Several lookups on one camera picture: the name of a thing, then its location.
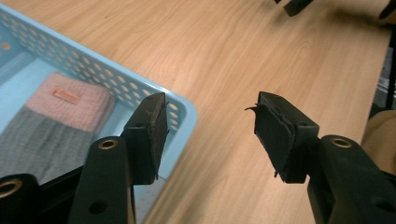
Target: fabric item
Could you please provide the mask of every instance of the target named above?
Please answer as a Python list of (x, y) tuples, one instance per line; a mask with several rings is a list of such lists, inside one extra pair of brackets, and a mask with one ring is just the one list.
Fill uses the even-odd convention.
[(93, 138), (24, 106), (0, 135), (0, 176), (28, 173), (46, 183), (81, 166)]
[(369, 119), (361, 147), (380, 170), (396, 175), (396, 110)]
[[(67, 91), (64, 92), (66, 100), (54, 95), (60, 90)], [(71, 98), (70, 101), (76, 98), (78, 102), (71, 103), (67, 101), (68, 97)], [(65, 125), (97, 133), (103, 125), (101, 119), (108, 115), (108, 109), (111, 111), (114, 106), (114, 97), (106, 88), (55, 73), (48, 77), (26, 105), (35, 112), (59, 120)]]
[(44, 184), (78, 168), (114, 104), (106, 88), (50, 75), (0, 135), (0, 176)]

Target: screw hole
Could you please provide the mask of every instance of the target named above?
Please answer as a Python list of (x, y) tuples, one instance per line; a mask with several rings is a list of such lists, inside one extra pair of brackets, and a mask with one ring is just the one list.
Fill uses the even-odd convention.
[(96, 201), (90, 206), (90, 213), (93, 215), (101, 214), (108, 208), (108, 203), (106, 201)]
[(10, 179), (6, 182), (0, 183), (0, 199), (6, 198), (18, 191), (22, 186), (22, 182), (19, 179)]
[(344, 148), (352, 147), (352, 144), (349, 141), (342, 138), (333, 138), (331, 142), (338, 147), (344, 147)]
[(111, 149), (117, 145), (117, 141), (113, 139), (108, 139), (99, 144), (100, 149)]

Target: gray knit fabric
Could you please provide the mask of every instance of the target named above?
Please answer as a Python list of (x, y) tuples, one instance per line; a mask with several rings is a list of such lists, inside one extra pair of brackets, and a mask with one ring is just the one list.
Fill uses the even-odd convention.
[(44, 184), (82, 165), (93, 138), (24, 106), (0, 135), (0, 177), (32, 174)]

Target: pink knit fabric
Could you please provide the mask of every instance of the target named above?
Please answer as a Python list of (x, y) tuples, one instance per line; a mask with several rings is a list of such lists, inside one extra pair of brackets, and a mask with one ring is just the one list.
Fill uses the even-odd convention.
[[(56, 90), (66, 90), (71, 96), (76, 96), (77, 100), (73, 102), (58, 97), (54, 94)], [(54, 73), (38, 88), (26, 105), (65, 125), (98, 133), (114, 104), (114, 97), (106, 88)]]

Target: wood grain surface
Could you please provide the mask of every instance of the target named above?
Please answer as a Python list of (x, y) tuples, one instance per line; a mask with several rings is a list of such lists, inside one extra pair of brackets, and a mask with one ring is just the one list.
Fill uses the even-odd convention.
[(388, 0), (0, 0), (192, 101), (196, 129), (146, 223), (314, 223), (253, 134), (259, 91), (360, 142), (390, 31)]

